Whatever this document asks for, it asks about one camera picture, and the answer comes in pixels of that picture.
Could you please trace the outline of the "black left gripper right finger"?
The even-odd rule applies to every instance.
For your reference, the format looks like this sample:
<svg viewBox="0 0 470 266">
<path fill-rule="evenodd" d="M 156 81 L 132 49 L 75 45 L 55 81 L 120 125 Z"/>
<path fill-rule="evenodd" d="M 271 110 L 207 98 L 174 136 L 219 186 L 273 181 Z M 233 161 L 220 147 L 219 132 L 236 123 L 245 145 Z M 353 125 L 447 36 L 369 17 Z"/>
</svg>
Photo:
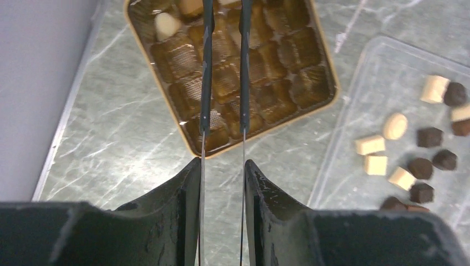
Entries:
<svg viewBox="0 0 470 266">
<path fill-rule="evenodd" d="M 251 265 L 467 265 L 443 220 L 429 212 L 314 210 L 252 161 L 244 167 Z"/>
</svg>

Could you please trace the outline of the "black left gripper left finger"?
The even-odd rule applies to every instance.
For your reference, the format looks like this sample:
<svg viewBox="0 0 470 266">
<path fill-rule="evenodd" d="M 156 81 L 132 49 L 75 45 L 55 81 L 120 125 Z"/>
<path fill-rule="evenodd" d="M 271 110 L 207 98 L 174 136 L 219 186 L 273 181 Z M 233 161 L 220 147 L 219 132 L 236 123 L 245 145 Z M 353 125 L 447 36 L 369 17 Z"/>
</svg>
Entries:
<svg viewBox="0 0 470 266">
<path fill-rule="evenodd" d="M 201 160 L 105 211 L 87 202 L 1 203 L 2 265 L 194 265 Z"/>
</svg>

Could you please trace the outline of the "gold chocolate tin box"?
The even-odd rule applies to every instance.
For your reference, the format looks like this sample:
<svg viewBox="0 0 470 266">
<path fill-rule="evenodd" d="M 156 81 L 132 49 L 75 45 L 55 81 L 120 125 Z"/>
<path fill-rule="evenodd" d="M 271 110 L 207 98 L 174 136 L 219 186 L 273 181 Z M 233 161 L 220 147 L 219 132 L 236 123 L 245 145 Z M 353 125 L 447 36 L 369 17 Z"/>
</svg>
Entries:
<svg viewBox="0 0 470 266">
<path fill-rule="evenodd" d="M 124 14 L 190 152 L 213 157 L 331 105 L 339 82 L 313 1 L 254 1 L 249 44 L 249 130 L 239 129 L 241 1 L 214 1 L 211 122 L 200 133 L 201 1 L 125 1 Z M 155 16 L 182 22 L 158 41 Z"/>
</svg>

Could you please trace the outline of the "white heart chocolate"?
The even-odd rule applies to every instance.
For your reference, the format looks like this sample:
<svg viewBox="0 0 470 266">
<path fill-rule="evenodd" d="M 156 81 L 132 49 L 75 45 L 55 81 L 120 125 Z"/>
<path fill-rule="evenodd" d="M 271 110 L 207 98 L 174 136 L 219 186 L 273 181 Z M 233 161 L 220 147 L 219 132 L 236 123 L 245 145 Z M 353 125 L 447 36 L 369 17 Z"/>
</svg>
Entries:
<svg viewBox="0 0 470 266">
<path fill-rule="evenodd" d="M 155 16 L 154 25 L 157 40 L 163 41 L 175 35 L 182 27 L 182 22 L 169 13 L 159 13 Z"/>
</svg>

